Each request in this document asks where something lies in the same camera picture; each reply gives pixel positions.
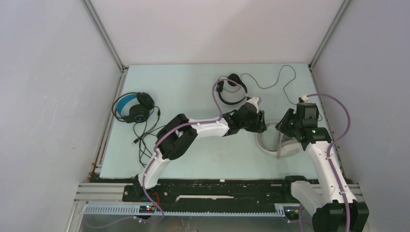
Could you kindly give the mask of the white gaming headset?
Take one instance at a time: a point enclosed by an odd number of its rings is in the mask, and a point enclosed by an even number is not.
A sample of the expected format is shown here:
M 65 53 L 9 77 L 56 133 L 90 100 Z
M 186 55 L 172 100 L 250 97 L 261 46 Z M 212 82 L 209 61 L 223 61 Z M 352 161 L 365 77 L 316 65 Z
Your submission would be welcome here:
M 267 156 L 279 159 L 288 158 L 303 151 L 301 144 L 281 132 L 268 132 L 270 138 L 263 138 L 262 133 L 256 134 L 256 143 Z

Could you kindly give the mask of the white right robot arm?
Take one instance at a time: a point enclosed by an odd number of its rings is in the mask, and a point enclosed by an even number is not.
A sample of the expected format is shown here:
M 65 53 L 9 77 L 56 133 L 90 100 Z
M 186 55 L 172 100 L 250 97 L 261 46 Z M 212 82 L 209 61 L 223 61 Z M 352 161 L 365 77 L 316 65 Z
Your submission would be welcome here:
M 298 141 L 312 162 L 321 187 L 316 192 L 308 181 L 296 180 L 281 189 L 287 202 L 298 200 L 310 213 L 316 232 L 362 232 L 369 216 L 346 183 L 333 153 L 328 130 L 318 126 L 316 104 L 300 102 L 288 109 L 275 128 Z

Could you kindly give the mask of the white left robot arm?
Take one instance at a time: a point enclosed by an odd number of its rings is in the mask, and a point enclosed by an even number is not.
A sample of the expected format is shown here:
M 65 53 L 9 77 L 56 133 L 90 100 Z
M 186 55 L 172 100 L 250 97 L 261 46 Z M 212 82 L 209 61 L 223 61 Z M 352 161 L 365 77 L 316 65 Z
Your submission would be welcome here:
M 134 195 L 141 201 L 151 199 L 153 187 L 168 164 L 184 155 L 196 139 L 231 136 L 240 130 L 266 131 L 264 111 L 252 103 L 245 103 L 238 110 L 209 120 L 194 120 L 178 114 L 158 132 L 154 155 L 134 178 Z

